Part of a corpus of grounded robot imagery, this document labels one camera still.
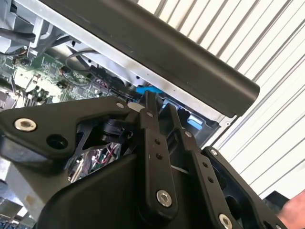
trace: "screw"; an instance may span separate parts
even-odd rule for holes
[[[146,112],[149,117],[153,117],[153,114],[150,112]]]
[[[211,149],[211,153],[214,155],[214,156],[217,156],[217,152],[213,149]]]
[[[185,134],[186,134],[186,136],[188,136],[188,137],[192,137],[191,132],[185,131]]]
[[[172,198],[170,194],[168,194],[164,190],[157,191],[157,200],[164,207],[170,207],[172,205]]]
[[[233,228],[232,222],[230,221],[230,219],[226,215],[220,214],[219,215],[219,220],[220,220],[221,224],[224,226],[225,229],[232,229]]]
[[[116,105],[117,105],[119,108],[122,108],[122,109],[124,108],[124,105],[121,104],[121,103],[117,103]]]
[[[34,131],[37,127],[36,123],[28,118],[17,119],[14,123],[14,126],[17,130],[24,132]]]

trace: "corrugated metal wall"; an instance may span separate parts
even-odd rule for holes
[[[135,0],[261,86],[215,147],[264,198],[305,188],[305,1]]]

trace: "silver metal part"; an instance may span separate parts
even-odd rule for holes
[[[11,164],[5,181],[30,215],[37,220],[47,201],[57,191],[69,185],[67,177],[66,171],[47,177],[26,167]]]
[[[189,131],[185,131],[185,134],[186,134],[186,136],[188,136],[188,137],[192,137],[192,134],[191,134],[191,132],[189,132]]]
[[[24,20],[10,11],[11,4],[12,0],[0,1],[0,28],[19,32],[32,32],[33,26],[28,22],[28,20]],[[27,10],[24,7],[21,7],[20,9],[17,7],[17,13],[19,12],[22,15],[28,15],[29,17],[34,15],[30,10]],[[19,44],[0,36],[0,52],[14,52],[22,46],[23,44]]]
[[[233,228],[232,222],[230,221],[230,219],[226,215],[220,214],[219,215],[219,220],[220,220],[221,224],[223,225],[223,227],[225,229],[232,229]]]
[[[122,108],[122,109],[124,108],[124,105],[121,104],[121,103],[117,103],[116,105],[117,105],[119,108]]]
[[[153,114],[150,112],[146,112],[149,117],[153,117]]]
[[[27,57],[39,56],[49,49],[64,32],[54,27],[41,17],[36,17],[33,33],[36,35],[34,42],[30,42]]]
[[[36,123],[28,118],[17,119],[14,125],[17,130],[21,130],[24,132],[31,132],[37,128]]]
[[[76,43],[73,46],[71,42],[68,42],[66,43],[66,45],[74,49],[75,51],[90,49],[90,47],[85,45],[84,43]],[[144,85],[146,83],[145,80],[138,77],[130,70],[122,67],[121,65],[117,64],[116,62],[109,59],[107,56],[103,54],[86,53],[81,57],[87,62],[88,65],[93,64],[93,62],[97,63],[99,66],[102,66],[103,68],[107,69],[114,76],[121,78],[124,82],[129,82],[134,86]]]
[[[217,152],[216,152],[215,150],[213,150],[213,149],[211,149],[211,153],[212,153],[214,156],[217,156],[217,155],[218,155]]]
[[[74,22],[60,15],[58,12],[52,10],[39,0],[17,0],[17,2],[25,8],[30,9],[39,17],[50,22],[55,27],[58,27],[60,30],[65,31],[70,36],[74,37],[75,39],[83,42],[92,49],[101,53],[109,60],[112,60],[121,67],[130,71],[131,73],[141,77],[143,80],[156,86],[160,90],[166,92],[173,98],[177,99],[178,101],[182,102],[183,104],[197,111],[198,113],[204,115],[210,120],[219,122],[224,118],[223,114],[214,110],[210,106],[206,105],[204,102],[190,95],[186,91],[177,87],[176,85],[164,79],[155,72],[151,71],[147,67],[141,65],[139,62],[133,60],[124,53],[113,48],[106,42],[100,40],[98,37],[84,30]]]
[[[164,190],[157,191],[157,200],[164,207],[170,207],[172,205],[172,197]]]

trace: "circuit board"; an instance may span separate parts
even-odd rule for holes
[[[51,97],[48,102],[52,103],[112,95],[103,82],[90,82],[85,74],[70,71],[63,77],[63,66],[63,63],[45,53],[32,59],[0,57],[0,77],[7,82],[13,77],[15,84],[26,91],[46,91]]]

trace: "black bracket arm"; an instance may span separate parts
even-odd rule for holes
[[[201,154],[209,158],[218,179],[225,183],[222,188],[226,201],[244,229],[286,228],[216,149],[206,147]]]
[[[46,173],[63,170],[83,137],[78,125],[90,128],[111,117],[126,117],[130,109],[116,97],[6,110],[0,113],[0,154]]]
[[[166,137],[159,132],[156,94],[146,91],[146,109],[140,111],[137,140],[140,176],[140,214],[150,225],[160,226],[178,214]]]

